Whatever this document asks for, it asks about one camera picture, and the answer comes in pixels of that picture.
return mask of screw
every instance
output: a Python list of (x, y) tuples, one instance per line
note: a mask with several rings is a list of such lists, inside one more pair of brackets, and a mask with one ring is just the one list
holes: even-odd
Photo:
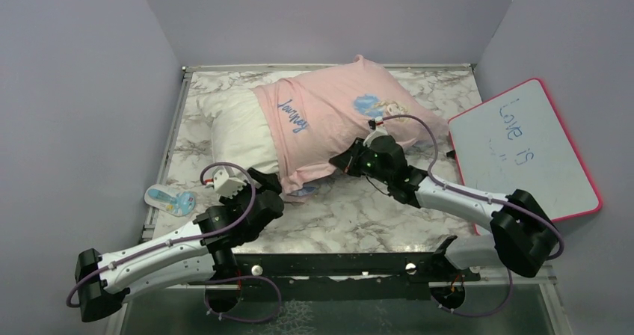
[(412, 262), (409, 262), (406, 266), (405, 266), (405, 271), (409, 274), (409, 275), (414, 275), (416, 273), (416, 265)]
[(259, 265), (254, 265), (251, 268), (251, 274), (253, 274), (253, 275), (257, 276), (257, 277), (262, 275), (263, 272), (264, 272), (264, 269), (262, 269), (262, 267), (259, 266)]

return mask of blue print on pillowcase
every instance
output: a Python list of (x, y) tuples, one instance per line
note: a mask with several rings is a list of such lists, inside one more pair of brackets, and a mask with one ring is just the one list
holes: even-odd
[(354, 100), (354, 110), (371, 118), (382, 117), (384, 107), (378, 105), (381, 100), (374, 94), (364, 94)]
[(282, 111), (286, 112), (289, 115), (289, 122), (299, 126), (296, 129), (293, 129), (293, 133), (299, 133), (305, 130), (308, 127), (308, 122), (301, 117), (299, 112), (294, 109), (290, 103), (293, 102), (293, 98), (289, 99), (285, 103), (281, 105), (277, 105), (278, 108), (281, 108)]

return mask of metal frame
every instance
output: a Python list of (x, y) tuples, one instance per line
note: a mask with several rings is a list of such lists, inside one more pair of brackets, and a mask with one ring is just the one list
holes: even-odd
[[(170, 169), (171, 155), (176, 143), (180, 123), (182, 119), (182, 113), (185, 108), (185, 101), (189, 93), (191, 85), (191, 77), (193, 72), (212, 72), (212, 71), (274, 71), (274, 70), (318, 70), (325, 67), (333, 66), (334, 64), (242, 64), (242, 65), (222, 65), (222, 66), (195, 66), (195, 67), (183, 67), (182, 71), (183, 80), (176, 104), (176, 110), (172, 119), (170, 132), (167, 136), (167, 142), (163, 152), (163, 162), (161, 162), (158, 169), (158, 176), (156, 182), (158, 184), (164, 184), (167, 179), (167, 174)], [(426, 70), (470, 70), (473, 71), (472, 64), (384, 64), (384, 67), (390, 70), (411, 70), (411, 69), (426, 69)], [(154, 233), (156, 224), (156, 211), (152, 208), (148, 210), (146, 222), (143, 232), (141, 234), (141, 241), (145, 242), (150, 240)], [(482, 268), (479, 269), (481, 276), (480, 281), (468, 282), (466, 286), (500, 286), (508, 284), (508, 274), (504, 268)], [(540, 286), (541, 294), (544, 299), (544, 305), (547, 309), (550, 317), (551, 324), (557, 335), (571, 335), (570, 325), (568, 324), (567, 317), (563, 306), (561, 305), (560, 297), (557, 293), (556, 277), (553, 272), (553, 268), (550, 265), (544, 265), (535, 278), (528, 279), (524, 277), (514, 277), (514, 283), (516, 284), (538, 284)], [(430, 282), (430, 287), (446, 286), (446, 282)], [(172, 286), (174, 289), (209, 289), (221, 286), (198, 286), (198, 285), (181, 285)], [(123, 329), (123, 323), (126, 317), (127, 304), (124, 304), (121, 310), (113, 314), (108, 318), (105, 327), (106, 335), (118, 335)]]

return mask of gray wall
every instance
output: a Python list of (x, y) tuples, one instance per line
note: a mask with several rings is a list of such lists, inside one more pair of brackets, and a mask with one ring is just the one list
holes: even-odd
[(511, 0), (147, 0), (176, 56), (201, 64), (480, 59)]
[(515, 0), (475, 69), (483, 97), (542, 78), (604, 200), (561, 223), (555, 261), (575, 334), (631, 334), (633, 0)]
[(100, 334), (77, 254), (141, 234), (181, 72), (145, 0), (0, 0), (0, 333)]

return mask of black cable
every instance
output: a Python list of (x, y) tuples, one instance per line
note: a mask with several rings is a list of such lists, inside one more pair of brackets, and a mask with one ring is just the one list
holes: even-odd
[(386, 196), (388, 196), (388, 197), (390, 196), (388, 193), (386, 193), (386, 192), (384, 192), (384, 191), (380, 190), (380, 189), (376, 186), (376, 184), (374, 184), (374, 183), (370, 180), (370, 178), (368, 178), (368, 176), (365, 176), (365, 177), (366, 177), (366, 179), (368, 180), (368, 183), (372, 184), (372, 186), (373, 186), (373, 187), (375, 187), (375, 189), (376, 189), (377, 191), (379, 191), (382, 195), (386, 195)]

